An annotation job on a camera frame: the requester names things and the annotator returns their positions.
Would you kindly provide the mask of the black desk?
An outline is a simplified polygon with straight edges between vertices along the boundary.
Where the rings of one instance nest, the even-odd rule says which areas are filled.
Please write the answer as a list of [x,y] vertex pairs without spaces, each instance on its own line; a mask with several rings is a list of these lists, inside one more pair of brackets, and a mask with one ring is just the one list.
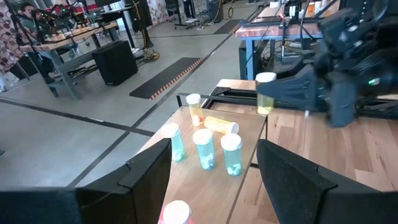
[[132,39],[132,33],[128,26],[127,17],[125,15],[125,12],[129,12],[129,11],[132,11],[135,14],[135,21],[138,23],[138,31],[141,32],[142,37],[143,37],[144,48],[148,49],[148,48],[153,47],[154,45],[153,45],[152,41],[150,40],[148,31],[147,31],[146,22],[144,21],[144,19],[141,18],[140,9],[137,9],[136,6],[128,6],[128,7],[123,7],[120,9],[113,9],[108,12],[101,12],[99,14],[99,16],[102,18],[102,21],[104,21],[104,22],[111,22],[111,21],[116,21],[117,19],[122,19],[130,46],[132,48],[135,48],[136,46],[134,45],[134,41]]

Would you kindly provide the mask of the floral patterned curtain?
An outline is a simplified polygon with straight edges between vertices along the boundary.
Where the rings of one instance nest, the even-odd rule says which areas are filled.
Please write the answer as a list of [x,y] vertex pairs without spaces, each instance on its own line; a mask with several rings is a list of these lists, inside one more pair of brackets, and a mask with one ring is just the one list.
[[8,72],[21,57],[11,12],[5,1],[0,0],[0,71]]

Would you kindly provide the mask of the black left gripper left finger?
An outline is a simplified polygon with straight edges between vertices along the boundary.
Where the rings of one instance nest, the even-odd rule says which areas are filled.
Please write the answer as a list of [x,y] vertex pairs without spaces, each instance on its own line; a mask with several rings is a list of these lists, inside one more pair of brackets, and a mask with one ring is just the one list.
[[0,190],[0,224],[157,224],[171,155],[161,139],[84,187]]

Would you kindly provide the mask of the wooden table grey legs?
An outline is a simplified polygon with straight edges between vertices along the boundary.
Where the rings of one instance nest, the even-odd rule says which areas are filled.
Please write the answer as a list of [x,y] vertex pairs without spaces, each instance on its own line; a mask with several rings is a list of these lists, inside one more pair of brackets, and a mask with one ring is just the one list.
[[[116,22],[109,22],[103,26],[89,26],[84,28],[74,29],[72,31],[67,32],[66,34],[60,34],[46,39],[45,43],[31,43],[31,44],[22,44],[20,49],[23,52],[35,52],[35,53],[44,53],[46,56],[50,57],[52,63],[55,67],[55,70],[58,72],[58,76],[55,77],[56,81],[53,83],[49,83],[47,86],[50,88],[54,96],[58,96],[57,89],[64,86],[69,91],[71,96],[74,99],[79,99],[80,94],[76,90],[74,83],[76,83],[79,79],[86,77],[93,70],[97,69],[97,66],[93,65],[90,67],[88,71],[78,72],[76,75],[70,76],[69,73],[78,68],[79,66],[93,60],[93,54],[99,52],[100,50],[105,49],[106,47],[111,46],[115,42],[119,42],[119,37],[116,32],[118,25]],[[95,39],[96,35],[99,33],[106,32],[111,37],[111,42],[101,46],[99,42],[95,41],[96,48],[90,52],[85,54],[81,54],[69,61],[64,62],[59,56],[57,49],[63,47],[68,44],[73,44],[79,41],[86,41],[88,38]]]

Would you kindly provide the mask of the yellow pill bottle white cap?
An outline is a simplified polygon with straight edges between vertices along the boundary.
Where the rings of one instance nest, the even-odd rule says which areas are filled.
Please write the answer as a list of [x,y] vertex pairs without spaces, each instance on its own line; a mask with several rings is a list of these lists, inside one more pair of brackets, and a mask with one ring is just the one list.
[[238,123],[232,121],[226,121],[213,116],[207,116],[204,120],[204,125],[206,128],[212,131],[216,131],[223,134],[229,134],[229,133],[238,134],[239,132]]
[[186,102],[188,103],[192,124],[194,126],[202,125],[204,122],[204,116],[200,106],[201,96],[198,93],[189,94],[186,96]]
[[[256,75],[257,83],[267,83],[274,81],[277,74],[274,72],[262,72]],[[257,113],[261,115],[268,115],[274,107],[274,99],[269,96],[257,94]]]

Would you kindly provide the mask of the blue-grey metal frame table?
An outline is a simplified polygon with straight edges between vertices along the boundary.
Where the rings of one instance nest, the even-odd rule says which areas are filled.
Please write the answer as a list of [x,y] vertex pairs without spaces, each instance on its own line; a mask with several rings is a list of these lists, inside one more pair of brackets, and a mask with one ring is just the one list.
[[255,68],[259,56],[256,42],[262,48],[263,41],[274,40],[276,42],[277,40],[300,38],[299,23],[289,24],[283,30],[282,19],[279,18],[276,21],[273,19],[273,17],[267,17],[265,22],[241,21],[239,23],[235,36],[244,42],[241,46],[246,49],[245,52],[239,51],[240,78],[242,80],[253,80],[259,71]]

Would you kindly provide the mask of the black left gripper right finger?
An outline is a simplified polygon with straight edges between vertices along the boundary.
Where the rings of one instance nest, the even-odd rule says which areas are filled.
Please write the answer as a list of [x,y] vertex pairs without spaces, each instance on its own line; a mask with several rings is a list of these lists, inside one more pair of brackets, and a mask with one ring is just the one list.
[[398,224],[398,192],[381,192],[266,139],[263,184],[280,224]]

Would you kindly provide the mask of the green pill bottle white cap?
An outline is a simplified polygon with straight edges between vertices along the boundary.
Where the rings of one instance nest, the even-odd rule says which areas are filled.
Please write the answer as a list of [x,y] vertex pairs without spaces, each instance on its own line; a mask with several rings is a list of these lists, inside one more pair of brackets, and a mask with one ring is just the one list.
[[210,129],[199,129],[193,134],[193,142],[196,144],[201,167],[211,170],[215,167],[215,150],[213,145],[213,133]]
[[172,141],[172,160],[180,162],[185,158],[185,148],[183,146],[180,129],[177,123],[166,124],[162,128],[162,134],[165,138],[170,138]]
[[221,138],[221,147],[224,150],[224,164],[227,173],[238,176],[242,169],[242,139],[238,134],[228,133]]

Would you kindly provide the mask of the black cabinet box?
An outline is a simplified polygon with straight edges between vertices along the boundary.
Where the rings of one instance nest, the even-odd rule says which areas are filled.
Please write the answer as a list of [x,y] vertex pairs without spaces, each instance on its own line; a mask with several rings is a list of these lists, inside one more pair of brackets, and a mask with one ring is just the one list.
[[106,85],[118,86],[138,71],[136,59],[126,40],[107,44],[92,51],[91,55]]

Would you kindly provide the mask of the red pill bottle white cap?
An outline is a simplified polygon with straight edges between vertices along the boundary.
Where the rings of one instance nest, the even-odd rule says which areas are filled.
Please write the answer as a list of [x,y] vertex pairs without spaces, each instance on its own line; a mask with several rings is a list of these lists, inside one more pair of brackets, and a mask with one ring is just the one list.
[[158,224],[193,224],[190,206],[183,200],[174,200],[163,206]]

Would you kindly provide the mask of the person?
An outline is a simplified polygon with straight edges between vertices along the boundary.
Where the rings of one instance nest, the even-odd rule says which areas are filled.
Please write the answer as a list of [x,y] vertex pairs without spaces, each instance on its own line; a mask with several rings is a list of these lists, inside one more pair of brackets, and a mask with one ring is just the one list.
[[28,2],[22,3],[19,9],[19,19],[31,37],[37,36],[36,26],[32,17],[35,7]]

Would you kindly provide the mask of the black mat hazard stripe edge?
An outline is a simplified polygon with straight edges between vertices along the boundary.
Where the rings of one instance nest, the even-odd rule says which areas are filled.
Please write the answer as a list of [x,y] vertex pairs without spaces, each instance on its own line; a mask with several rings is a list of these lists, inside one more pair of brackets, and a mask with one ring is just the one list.
[[130,92],[129,96],[154,100],[165,90],[176,84],[185,75],[203,62],[203,58],[183,57],[158,75],[146,81],[140,87]]

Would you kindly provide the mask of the plain black floor mat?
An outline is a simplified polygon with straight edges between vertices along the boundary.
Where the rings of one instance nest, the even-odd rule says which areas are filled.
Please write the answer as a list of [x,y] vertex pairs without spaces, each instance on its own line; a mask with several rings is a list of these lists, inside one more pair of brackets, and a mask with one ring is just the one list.
[[233,19],[229,20],[223,26],[221,26],[215,34],[233,34],[235,33],[240,27],[240,19]]

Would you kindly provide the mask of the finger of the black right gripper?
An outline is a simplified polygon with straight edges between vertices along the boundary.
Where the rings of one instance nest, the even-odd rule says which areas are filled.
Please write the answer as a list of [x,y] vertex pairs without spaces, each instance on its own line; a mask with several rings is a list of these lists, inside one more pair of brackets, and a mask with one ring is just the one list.
[[256,92],[304,110],[314,110],[317,105],[317,75],[311,65],[304,66],[295,75],[276,73],[276,79],[258,82]]

